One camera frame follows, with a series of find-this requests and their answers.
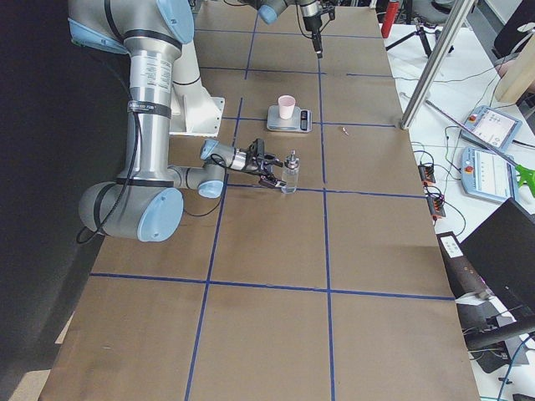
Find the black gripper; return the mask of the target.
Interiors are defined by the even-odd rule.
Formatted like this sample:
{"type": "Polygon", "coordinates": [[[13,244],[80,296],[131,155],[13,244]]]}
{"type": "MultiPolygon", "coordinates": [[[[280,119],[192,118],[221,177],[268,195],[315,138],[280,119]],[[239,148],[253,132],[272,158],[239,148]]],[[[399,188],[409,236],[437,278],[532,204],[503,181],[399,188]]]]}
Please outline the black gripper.
{"type": "Polygon", "coordinates": [[[246,162],[243,171],[251,175],[259,175],[260,186],[276,189],[283,188],[284,181],[271,171],[265,171],[264,165],[275,165],[283,168],[284,163],[272,154],[265,154],[264,140],[254,140],[245,150],[246,162]]]}
{"type": "Polygon", "coordinates": [[[322,16],[329,15],[330,20],[335,19],[334,5],[302,5],[301,14],[305,29],[311,33],[311,40],[315,53],[322,52],[322,39],[320,30],[323,26],[322,16]]]}

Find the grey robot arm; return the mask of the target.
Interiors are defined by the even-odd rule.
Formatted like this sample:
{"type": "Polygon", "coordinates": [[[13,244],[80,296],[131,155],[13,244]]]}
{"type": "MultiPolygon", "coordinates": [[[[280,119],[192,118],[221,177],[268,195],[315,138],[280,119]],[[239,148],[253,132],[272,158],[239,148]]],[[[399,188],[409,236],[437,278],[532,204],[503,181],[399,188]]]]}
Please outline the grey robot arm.
{"type": "Polygon", "coordinates": [[[329,15],[329,21],[335,20],[335,8],[337,1],[285,1],[285,0],[258,0],[258,1],[241,1],[257,11],[257,15],[266,23],[275,23],[280,15],[291,5],[296,7],[298,14],[298,23],[303,22],[304,27],[299,26],[301,34],[309,38],[313,44],[313,50],[317,58],[323,57],[322,45],[322,16],[329,15]]]}
{"type": "Polygon", "coordinates": [[[187,1],[72,1],[69,27],[77,44],[130,58],[125,168],[83,194],[89,230],[164,241],[181,221],[182,191],[216,199],[229,170],[284,187],[262,140],[245,149],[218,141],[224,101],[202,84],[187,1]]]}

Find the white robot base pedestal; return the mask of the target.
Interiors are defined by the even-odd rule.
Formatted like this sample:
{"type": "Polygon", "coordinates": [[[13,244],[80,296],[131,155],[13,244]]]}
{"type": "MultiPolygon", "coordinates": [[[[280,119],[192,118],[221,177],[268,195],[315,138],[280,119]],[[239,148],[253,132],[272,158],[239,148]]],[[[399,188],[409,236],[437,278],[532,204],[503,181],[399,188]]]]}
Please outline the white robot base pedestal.
{"type": "Polygon", "coordinates": [[[225,99],[212,97],[201,81],[193,41],[183,44],[173,63],[170,134],[218,136],[225,99]]]}

